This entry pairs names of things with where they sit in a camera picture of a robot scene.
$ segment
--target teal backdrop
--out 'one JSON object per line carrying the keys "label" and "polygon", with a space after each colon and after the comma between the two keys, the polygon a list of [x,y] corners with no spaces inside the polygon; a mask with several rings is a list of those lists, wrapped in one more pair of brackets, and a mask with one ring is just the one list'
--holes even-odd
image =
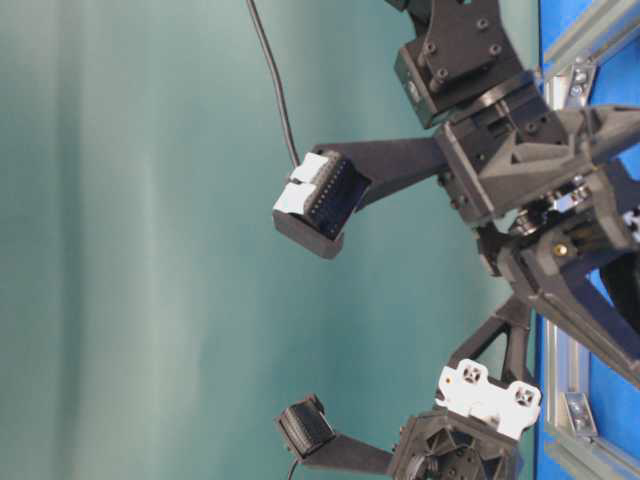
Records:
{"label": "teal backdrop", "polygon": [[[536,65],[537,2],[503,4]],[[258,7],[301,151],[423,134],[405,16]],[[333,262],[276,234],[290,167],[241,0],[8,0],[0,45],[3,480],[281,479],[272,419],[312,391],[390,448],[507,295],[433,182],[356,215]]]}

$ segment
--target cable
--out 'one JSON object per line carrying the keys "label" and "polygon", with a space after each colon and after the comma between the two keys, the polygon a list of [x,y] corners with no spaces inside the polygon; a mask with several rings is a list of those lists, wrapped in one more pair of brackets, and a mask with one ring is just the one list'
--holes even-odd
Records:
{"label": "cable", "polygon": [[291,468],[289,469],[289,475],[287,475],[287,480],[291,480],[293,478],[293,472],[296,471],[296,467],[298,466],[298,460],[294,460],[291,464]]}
{"label": "cable", "polygon": [[284,89],[282,88],[282,80],[280,79],[278,66],[273,58],[273,52],[269,46],[269,40],[264,32],[264,28],[262,27],[262,22],[260,21],[260,15],[256,9],[256,4],[253,0],[247,0],[247,7],[251,14],[251,20],[253,20],[253,26],[256,29],[258,38],[260,39],[260,45],[267,60],[269,71],[271,72],[271,79],[273,80],[273,86],[276,90],[276,99],[278,101],[278,110],[280,111],[280,121],[282,122],[284,140],[287,144],[287,149],[289,150],[291,162],[294,167],[297,167],[300,165],[300,158],[298,157],[298,152],[296,150],[295,143],[293,142],[293,133],[291,132],[291,124],[289,123],[289,112],[287,110],[287,102],[284,98]]}

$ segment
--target bolt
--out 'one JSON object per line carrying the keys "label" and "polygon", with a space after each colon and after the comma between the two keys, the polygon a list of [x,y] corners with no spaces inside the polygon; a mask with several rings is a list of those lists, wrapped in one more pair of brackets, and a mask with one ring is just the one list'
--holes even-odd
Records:
{"label": "bolt", "polygon": [[476,27],[478,27],[478,30],[480,31],[486,30],[487,28],[489,28],[489,20],[487,20],[486,18],[481,18],[476,22]]}
{"label": "bolt", "polygon": [[573,81],[580,84],[587,83],[588,79],[589,79],[589,76],[582,70],[576,70],[576,74],[573,77]]}
{"label": "bolt", "polygon": [[566,257],[569,253],[569,248],[563,243],[558,243],[555,247],[553,247],[553,254],[556,257]]}
{"label": "bolt", "polygon": [[582,95],[583,92],[584,92],[584,89],[582,88],[582,85],[574,85],[573,87],[571,87],[572,97],[579,97],[580,95]]}
{"label": "bolt", "polygon": [[571,407],[571,411],[573,411],[573,413],[575,413],[576,415],[582,413],[582,407],[578,402],[569,402],[569,407]]}
{"label": "bolt", "polygon": [[533,135],[534,133],[536,133],[538,131],[538,125],[535,122],[527,123],[527,125],[524,128],[527,131],[527,133],[529,133],[531,135]]}
{"label": "bolt", "polygon": [[492,57],[497,57],[501,53],[502,47],[497,43],[494,43],[493,45],[491,45],[491,47],[489,47],[489,55],[491,55]]}

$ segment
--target blue surface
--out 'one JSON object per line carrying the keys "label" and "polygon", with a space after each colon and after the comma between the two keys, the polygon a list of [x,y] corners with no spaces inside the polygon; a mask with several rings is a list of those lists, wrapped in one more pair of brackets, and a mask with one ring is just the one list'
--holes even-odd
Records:
{"label": "blue surface", "polygon": [[[548,49],[562,32],[591,4],[589,0],[542,0],[540,5],[542,51]],[[640,42],[634,41],[604,64],[593,89],[591,103],[640,105]],[[640,178],[640,146],[621,155],[631,175]],[[599,276],[594,284],[602,289]],[[544,390],[541,359],[544,358],[544,334],[538,337],[540,355],[538,379]],[[591,356],[590,399],[600,434],[622,450],[640,457],[640,391],[632,387],[597,357]],[[553,439],[544,432],[544,411],[538,425],[537,478],[565,479],[568,476],[544,454],[544,443]]]}
{"label": "blue surface", "polygon": [[542,52],[571,26],[584,12],[592,0],[541,0],[540,1],[540,42]]}
{"label": "blue surface", "polygon": [[[602,66],[591,103],[640,105],[640,42],[634,41]],[[627,170],[640,177],[640,146],[621,155]],[[599,281],[594,281],[599,289]],[[591,356],[590,399],[600,434],[640,458],[640,390]]]}

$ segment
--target white bracket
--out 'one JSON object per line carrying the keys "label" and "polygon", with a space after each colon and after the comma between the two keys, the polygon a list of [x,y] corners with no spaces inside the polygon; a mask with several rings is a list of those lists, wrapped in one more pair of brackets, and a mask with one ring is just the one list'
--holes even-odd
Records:
{"label": "white bracket", "polygon": [[489,371],[473,360],[461,360],[455,370],[444,367],[438,382],[444,398],[436,404],[463,417],[474,417],[514,440],[540,415],[542,395],[533,385],[516,381],[508,388],[489,382]]}

